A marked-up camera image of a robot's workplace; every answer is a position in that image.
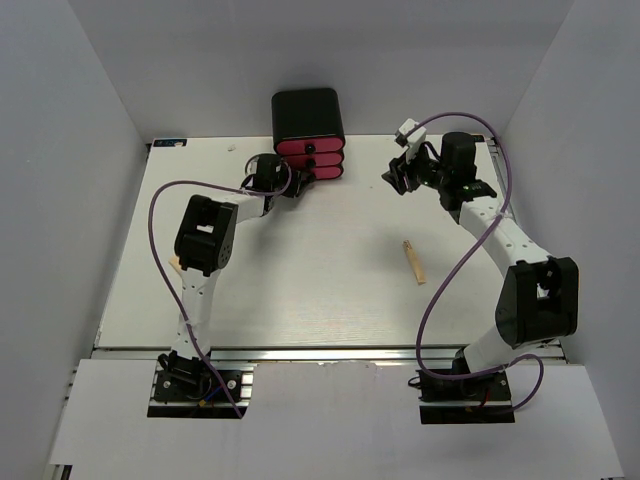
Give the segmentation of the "beige foundation bottle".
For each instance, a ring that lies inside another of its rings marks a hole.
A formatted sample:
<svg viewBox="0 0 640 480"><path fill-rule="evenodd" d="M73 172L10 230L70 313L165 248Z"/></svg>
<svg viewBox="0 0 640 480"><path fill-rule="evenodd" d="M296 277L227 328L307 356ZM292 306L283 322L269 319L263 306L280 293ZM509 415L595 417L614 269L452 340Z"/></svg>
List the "beige foundation bottle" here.
<svg viewBox="0 0 640 480"><path fill-rule="evenodd" d="M182 269L181 269L181 265L180 265L180 262L179 262L179 258L177 256L172 256L169 259L169 264L177 274L181 273Z"/></svg>

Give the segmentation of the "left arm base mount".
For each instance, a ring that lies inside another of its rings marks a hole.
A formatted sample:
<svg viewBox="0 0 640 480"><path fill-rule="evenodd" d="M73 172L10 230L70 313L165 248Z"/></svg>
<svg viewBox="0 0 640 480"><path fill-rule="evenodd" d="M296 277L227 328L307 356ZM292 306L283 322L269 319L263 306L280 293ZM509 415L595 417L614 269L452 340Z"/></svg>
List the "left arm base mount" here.
<svg viewBox="0 0 640 480"><path fill-rule="evenodd" d="M240 419L246 413L248 371L222 368L217 377L199 358L160 354L152 382L148 418Z"/></svg>

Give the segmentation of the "left blue table label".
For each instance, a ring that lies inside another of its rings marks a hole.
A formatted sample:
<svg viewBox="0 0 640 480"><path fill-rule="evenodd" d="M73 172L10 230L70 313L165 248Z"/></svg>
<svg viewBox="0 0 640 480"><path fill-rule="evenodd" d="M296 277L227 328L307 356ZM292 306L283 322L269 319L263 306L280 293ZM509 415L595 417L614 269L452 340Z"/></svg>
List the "left blue table label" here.
<svg viewBox="0 0 640 480"><path fill-rule="evenodd" d="M187 145L187 140L183 138L155 139L153 148L180 148Z"/></svg>

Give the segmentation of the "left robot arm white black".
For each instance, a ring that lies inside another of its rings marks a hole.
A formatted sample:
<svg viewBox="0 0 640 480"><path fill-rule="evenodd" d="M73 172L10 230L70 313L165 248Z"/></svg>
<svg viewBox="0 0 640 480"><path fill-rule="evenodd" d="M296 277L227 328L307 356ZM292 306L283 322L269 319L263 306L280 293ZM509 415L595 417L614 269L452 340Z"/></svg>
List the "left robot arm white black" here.
<svg viewBox="0 0 640 480"><path fill-rule="evenodd" d="M219 199L192 195L174 241L174 263L181 279L181 292L173 294L179 326L162 365L169 370L180 360L187 362L176 384L191 399L202 398L211 387L203 359L211 351L213 295L231 259L237 225L267 215L278 197L296 198L317 180L309 166L296 169L275 154L251 158L246 173L240 188L222 188L224 196Z"/></svg>

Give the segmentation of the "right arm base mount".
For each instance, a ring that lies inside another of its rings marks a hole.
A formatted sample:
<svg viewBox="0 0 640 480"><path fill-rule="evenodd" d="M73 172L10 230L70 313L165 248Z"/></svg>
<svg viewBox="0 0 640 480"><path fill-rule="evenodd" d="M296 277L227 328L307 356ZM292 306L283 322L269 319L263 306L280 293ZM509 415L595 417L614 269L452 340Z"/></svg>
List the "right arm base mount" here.
<svg viewBox="0 0 640 480"><path fill-rule="evenodd" d="M512 424L512 395L504 372L467 380L437 379L423 370L407 381L419 395L423 425Z"/></svg>

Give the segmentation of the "gold concealer tube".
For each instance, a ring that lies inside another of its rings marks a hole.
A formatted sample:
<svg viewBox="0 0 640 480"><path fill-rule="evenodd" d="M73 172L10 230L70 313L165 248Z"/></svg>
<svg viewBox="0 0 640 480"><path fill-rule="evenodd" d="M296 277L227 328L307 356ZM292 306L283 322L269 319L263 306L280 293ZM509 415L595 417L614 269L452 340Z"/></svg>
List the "gold concealer tube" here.
<svg viewBox="0 0 640 480"><path fill-rule="evenodd" d="M424 285L427 281L426 274L424 268L422 266L421 260L414 250L411 242L409 240L404 240L402 242L402 247L405 253L405 256L408 260L408 263L413 271L416 282L418 285Z"/></svg>

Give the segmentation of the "pink drawer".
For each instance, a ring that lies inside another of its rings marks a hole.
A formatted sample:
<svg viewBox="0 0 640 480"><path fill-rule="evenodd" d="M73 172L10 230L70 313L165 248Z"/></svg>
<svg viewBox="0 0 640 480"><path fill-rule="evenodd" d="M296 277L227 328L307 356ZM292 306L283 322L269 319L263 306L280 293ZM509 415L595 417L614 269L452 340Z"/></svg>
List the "pink drawer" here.
<svg viewBox="0 0 640 480"><path fill-rule="evenodd" d="M344 148L345 141L340 137L317 137L283 140L275 145L275 151L281 156L311 155L336 152Z"/></svg>
<svg viewBox="0 0 640 480"><path fill-rule="evenodd" d="M338 166L344 160L344 154L342 151L335 151L315 154L289 155L283 156L282 159L292 169L305 170Z"/></svg>
<svg viewBox="0 0 640 480"><path fill-rule="evenodd" d="M341 165L316 167L311 169L303 169L302 171L312 171L316 175L316 181L336 180L343 175L343 167Z"/></svg>

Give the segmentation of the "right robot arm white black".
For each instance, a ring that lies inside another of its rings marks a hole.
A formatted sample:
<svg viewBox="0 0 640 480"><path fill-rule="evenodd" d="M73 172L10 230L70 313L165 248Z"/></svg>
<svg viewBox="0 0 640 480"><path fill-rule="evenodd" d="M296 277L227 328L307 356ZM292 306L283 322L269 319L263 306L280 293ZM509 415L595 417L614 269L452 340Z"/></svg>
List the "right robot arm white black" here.
<svg viewBox="0 0 640 480"><path fill-rule="evenodd" d="M493 325L461 349L451 367L453 390L472 399L486 389L487 374L576 332L579 269L573 259L538 246L478 178L475 136L449 132L435 148L419 128L399 131L396 141L404 151L390 161L383 179L401 195L420 186L435 190L442 208L475 238L473 248L485 250L503 278Z"/></svg>

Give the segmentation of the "black drawer cabinet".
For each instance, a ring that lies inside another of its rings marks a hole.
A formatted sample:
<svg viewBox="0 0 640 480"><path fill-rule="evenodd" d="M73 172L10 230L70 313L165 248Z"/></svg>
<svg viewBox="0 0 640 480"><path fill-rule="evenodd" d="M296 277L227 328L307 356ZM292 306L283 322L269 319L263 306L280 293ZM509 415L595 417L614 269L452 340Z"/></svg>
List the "black drawer cabinet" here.
<svg viewBox="0 0 640 480"><path fill-rule="evenodd" d="M279 91L271 97L271 114L276 145L303 138L344 139L339 97L333 88Z"/></svg>

